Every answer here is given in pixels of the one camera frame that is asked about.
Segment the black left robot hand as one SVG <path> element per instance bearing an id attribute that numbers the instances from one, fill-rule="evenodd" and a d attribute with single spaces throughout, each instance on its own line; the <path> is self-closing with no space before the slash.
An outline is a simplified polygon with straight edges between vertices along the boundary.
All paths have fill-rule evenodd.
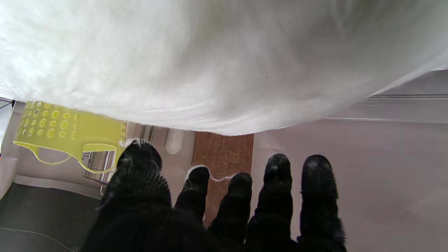
<path id="1" fill-rule="evenodd" d="M 284 154 L 271 156 L 251 216 L 252 178 L 235 174 L 205 228 L 210 172 L 192 167 L 174 206 L 162 159 L 144 139 L 130 139 L 101 199 L 82 252 L 345 252 L 333 169 L 309 156 L 301 175 L 300 236 L 291 238 L 292 174 Z"/>

